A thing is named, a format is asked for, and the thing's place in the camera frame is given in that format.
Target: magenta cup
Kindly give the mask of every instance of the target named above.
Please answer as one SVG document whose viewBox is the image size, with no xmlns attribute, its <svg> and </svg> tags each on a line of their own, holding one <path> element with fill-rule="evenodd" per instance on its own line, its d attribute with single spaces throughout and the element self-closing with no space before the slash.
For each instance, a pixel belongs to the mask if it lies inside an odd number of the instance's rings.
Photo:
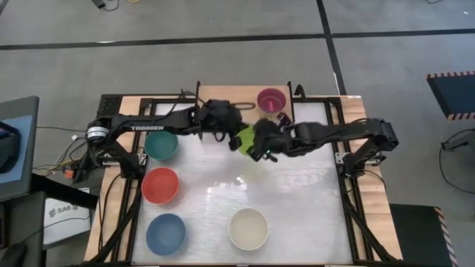
<svg viewBox="0 0 475 267">
<path fill-rule="evenodd" d="M 281 112 L 287 100 L 282 91 L 275 88 L 267 88 L 258 94 L 258 106 L 267 114 L 276 114 Z"/>
</svg>

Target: green object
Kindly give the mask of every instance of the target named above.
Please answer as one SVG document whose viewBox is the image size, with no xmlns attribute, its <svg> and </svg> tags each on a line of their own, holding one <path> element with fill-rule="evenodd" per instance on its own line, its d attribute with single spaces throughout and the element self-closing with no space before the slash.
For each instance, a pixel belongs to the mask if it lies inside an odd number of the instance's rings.
<svg viewBox="0 0 475 267">
<path fill-rule="evenodd" d="M 171 158 L 178 147 L 178 137 L 167 131 L 152 132 L 145 140 L 145 152 L 156 160 Z"/>
<path fill-rule="evenodd" d="M 254 131 L 252 130 L 252 125 L 240 131 L 237 136 L 240 138 L 240 141 L 242 143 L 242 145 L 238 148 L 239 152 L 241 152 L 243 155 L 248 156 L 248 149 L 254 145 Z"/>
</svg>

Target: floor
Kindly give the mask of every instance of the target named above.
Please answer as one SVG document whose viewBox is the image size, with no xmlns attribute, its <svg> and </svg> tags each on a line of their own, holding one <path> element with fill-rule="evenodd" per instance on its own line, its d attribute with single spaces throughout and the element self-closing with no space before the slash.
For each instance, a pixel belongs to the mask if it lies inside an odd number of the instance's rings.
<svg viewBox="0 0 475 267">
<path fill-rule="evenodd" d="M 447 185 L 437 158 L 439 143 L 473 122 L 448 122 L 425 81 L 428 73 L 475 69 L 475 1 L 120 0 L 114 12 L 91 1 L 7 1 L 0 0 L 1 100 L 39 96 L 39 125 L 84 129 L 104 93 L 174 93 L 197 80 L 291 80 L 308 94 L 361 95 L 368 116 L 392 122 L 401 142 L 381 165 L 389 201 L 441 207 L 459 265 L 475 262 L 475 196 Z M 224 36 L 245 37 L 200 39 Z M 249 41 L 256 36 L 266 37 Z M 180 38 L 191 43 L 166 41 Z M 69 48 L 38 45 L 58 43 Z M 70 140 L 68 132 L 39 130 L 35 165 L 52 163 Z M 443 164 L 448 179 L 475 191 L 471 159 L 462 149 Z M 47 265 L 82 261 L 86 242 L 83 235 L 52 248 Z"/>
</svg>

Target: white table surface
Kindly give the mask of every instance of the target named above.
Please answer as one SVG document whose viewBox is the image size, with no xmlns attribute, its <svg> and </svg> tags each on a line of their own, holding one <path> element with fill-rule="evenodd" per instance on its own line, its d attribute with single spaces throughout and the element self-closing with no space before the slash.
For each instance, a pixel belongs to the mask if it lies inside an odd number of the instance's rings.
<svg viewBox="0 0 475 267">
<path fill-rule="evenodd" d="M 159 104 L 157 114 L 172 104 Z M 190 105 L 177 105 L 176 109 Z M 321 103 L 296 103 L 296 122 L 327 124 Z M 331 145 L 306 156 L 278 155 L 277 163 L 254 162 L 217 143 L 211 134 L 179 136 L 179 151 L 167 162 L 149 160 L 148 170 L 174 169 L 180 192 L 168 205 L 142 199 L 133 263 L 351 263 L 351 252 Z M 269 237 L 256 251 L 241 251 L 228 235 L 231 216 L 255 208 L 269 223 Z M 176 214 L 187 229 L 186 244 L 171 256 L 147 247 L 148 224 L 163 213 Z"/>
</svg>

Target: bowl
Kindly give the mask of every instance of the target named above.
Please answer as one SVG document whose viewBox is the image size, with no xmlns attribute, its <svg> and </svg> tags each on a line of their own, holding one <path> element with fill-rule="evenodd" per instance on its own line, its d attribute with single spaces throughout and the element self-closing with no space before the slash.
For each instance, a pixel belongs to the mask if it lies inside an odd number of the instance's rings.
<svg viewBox="0 0 475 267">
<path fill-rule="evenodd" d="M 147 246 L 156 255 L 168 256 L 184 244 L 186 227 L 175 214 L 161 214 L 150 222 L 147 228 Z"/>
<path fill-rule="evenodd" d="M 244 208 L 232 216 L 228 232 L 229 238 L 238 248 L 252 251 L 266 242 L 269 227 L 261 212 L 253 208 Z"/>
<path fill-rule="evenodd" d="M 154 204 L 166 204 L 177 195 L 179 184 L 178 175 L 173 170 L 155 168 L 143 178 L 142 195 Z"/>
<path fill-rule="evenodd" d="M 286 105 L 285 94 L 275 88 L 267 88 L 258 94 L 258 106 L 267 114 L 281 112 Z"/>
<path fill-rule="evenodd" d="M 156 160 L 171 158 L 178 147 L 178 137 L 167 131 L 156 131 L 145 139 L 145 152 Z"/>
</svg>

